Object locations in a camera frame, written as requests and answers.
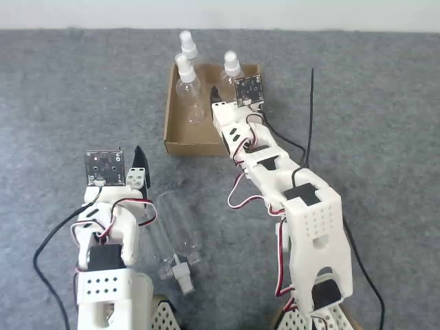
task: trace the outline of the perforated plate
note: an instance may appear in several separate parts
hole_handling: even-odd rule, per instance
[[[330,308],[330,313],[333,316],[333,319],[336,321],[336,325],[338,330],[353,330],[349,320],[345,316],[344,312],[341,310],[341,307],[335,306]]]
[[[339,306],[323,309],[313,313],[313,316],[322,318],[327,323],[327,330],[354,330]],[[313,318],[317,330],[326,330],[325,323],[319,318]],[[284,314],[277,330],[311,330],[312,324],[298,311],[289,311]]]
[[[278,330],[310,330],[306,319],[299,311],[288,311],[278,325]]]
[[[173,310],[167,302],[161,302],[151,319],[152,330],[180,330]]]

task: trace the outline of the white wall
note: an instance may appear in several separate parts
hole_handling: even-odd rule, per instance
[[[0,0],[0,28],[440,32],[440,0]]]

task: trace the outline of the red white black wire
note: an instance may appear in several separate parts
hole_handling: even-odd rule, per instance
[[[116,220],[116,217],[114,215],[115,207],[119,203],[122,203],[122,202],[141,203],[141,204],[145,204],[145,205],[150,205],[154,209],[154,212],[155,212],[154,216],[151,219],[147,220],[147,221],[139,223],[138,226],[140,226],[140,227],[152,224],[152,222],[154,222],[154,220],[156,220],[156,218],[157,218],[157,209],[156,209],[156,207],[154,206],[154,203],[151,200],[149,200],[149,199],[142,199],[142,198],[121,198],[121,199],[119,199],[119,200],[117,200],[117,201],[115,201],[113,203],[113,205],[111,207],[111,211],[110,211],[110,216],[111,216],[110,224],[107,226],[107,228],[104,230],[103,233],[98,235],[99,239],[104,239],[109,234],[110,229],[113,227],[113,225],[115,223],[115,220]]]

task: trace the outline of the bottle cap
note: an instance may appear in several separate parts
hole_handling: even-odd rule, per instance
[[[179,282],[180,289],[183,294],[189,294],[194,291],[193,283],[191,282],[190,268],[187,263],[178,263],[173,267],[175,279]]]
[[[184,83],[191,83],[195,80],[196,75],[194,71],[194,67],[191,65],[188,58],[180,53],[176,55],[175,61],[177,64],[177,67],[179,68],[179,75],[181,78],[181,81]]]
[[[237,58],[237,54],[232,50],[228,50],[225,53],[225,72],[230,77],[235,77],[241,71],[240,62]]]
[[[193,37],[191,36],[191,32],[185,30],[180,32],[180,44],[181,44],[181,52],[186,55],[188,60],[193,60],[198,52],[197,47],[193,41]]]

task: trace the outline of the black cable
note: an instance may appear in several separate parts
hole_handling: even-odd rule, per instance
[[[281,140],[283,140],[283,141],[285,141],[285,142],[291,144],[292,146],[295,146],[296,148],[298,148],[298,149],[300,149],[300,150],[302,151],[302,155],[301,155],[301,158],[300,158],[300,163],[302,163],[302,162],[304,161],[304,159],[305,159],[305,155],[306,155],[306,150],[305,150],[305,148],[304,148],[303,146],[301,146],[300,144],[298,144],[298,143],[296,143],[296,142],[294,142],[294,141],[292,141],[292,140],[289,140],[288,138],[286,138],[285,136],[283,136],[282,134],[280,134],[279,132],[277,132],[277,131],[274,129],[274,127],[273,127],[273,126],[267,121],[267,117],[266,117],[264,111],[262,111],[261,114],[263,115],[264,123],[266,123],[266,126],[268,127],[268,129],[269,129],[274,135],[278,136]]]
[[[362,263],[362,260],[360,259],[360,255],[358,252],[358,248],[356,247],[355,240],[353,238],[353,235],[351,234],[350,227],[349,227],[344,215],[342,216],[342,222],[344,223],[346,235],[348,236],[348,238],[350,240],[351,248],[353,249],[357,263],[359,264],[359,267],[362,270],[362,273],[364,274],[366,281],[369,283],[371,289],[373,289],[375,295],[377,296],[377,299],[379,299],[379,302],[380,302],[379,330],[382,330],[384,328],[384,323],[385,323],[385,302],[384,302],[384,299],[382,299],[382,296],[380,295],[379,290],[377,290],[377,288],[374,285],[373,281],[371,280],[369,274],[366,272],[364,264]]]
[[[73,291],[74,291],[74,304],[75,304],[76,311],[78,311],[78,302],[76,301],[76,287],[77,287],[76,279],[77,278],[78,278],[78,272],[75,272],[74,279],[72,281],[72,287],[73,287]]]
[[[305,153],[305,162],[300,163],[300,167],[294,170],[291,174],[291,181],[293,184],[293,188],[296,187],[295,184],[295,174],[302,170],[303,168],[309,168],[309,157],[310,157],[310,148],[311,148],[311,135],[313,133],[314,126],[314,69],[311,68],[311,78],[310,78],[310,115],[309,115],[309,141],[307,143],[307,152]]]
[[[309,119],[309,141],[307,143],[307,156],[305,158],[305,167],[309,167],[310,148],[311,148],[311,131],[314,126],[314,69],[311,68],[310,78],[310,119]]]
[[[293,185],[295,187],[295,174],[303,169],[309,167],[309,157],[310,157],[310,148],[311,148],[311,136],[312,136],[312,129],[313,129],[313,117],[314,117],[314,69],[311,69],[311,82],[310,82],[310,120],[309,120],[309,141],[307,143],[307,155],[305,159],[305,163],[293,171],[291,174],[291,179],[293,182]],[[360,269],[362,270],[363,275],[365,276],[366,281],[369,283],[371,289],[373,289],[375,295],[377,296],[377,299],[379,299],[380,302],[380,324],[379,324],[379,330],[382,330],[384,328],[385,323],[385,302],[382,299],[382,296],[379,293],[379,290],[377,290],[376,286],[374,285],[373,281],[371,280],[369,274],[367,273],[364,264],[362,263],[362,260],[360,258],[358,248],[356,247],[355,240],[353,238],[353,235],[351,234],[349,225],[347,221],[345,220],[345,217],[342,216],[342,221],[344,223],[344,228],[346,230],[346,234],[350,240],[351,248],[353,249],[353,253],[355,254],[357,263],[359,264]]]
[[[54,287],[52,284],[50,284],[49,280],[44,276],[42,271],[40,270],[40,267],[38,265],[38,258],[40,253],[44,250],[46,245],[49,243],[49,241],[52,239],[52,237],[70,220],[72,220],[74,217],[79,215],[81,212],[84,212],[87,208],[95,204],[96,200],[99,198],[99,195],[101,193],[102,187],[99,188],[99,192],[96,195],[95,199],[88,203],[87,205],[84,205],[77,209],[75,212],[73,212],[71,215],[69,215],[66,219],[62,220],[52,231],[46,236],[42,244],[36,249],[34,258],[32,260],[35,272],[37,273],[38,277],[43,281],[43,283],[46,285],[46,287],[49,289],[50,293],[55,297],[56,302],[58,303],[58,306],[60,307],[61,314],[63,316],[64,326],[66,330],[70,330],[69,326],[69,317],[67,316],[66,308],[64,307],[64,304],[60,298],[60,296],[56,293]]]

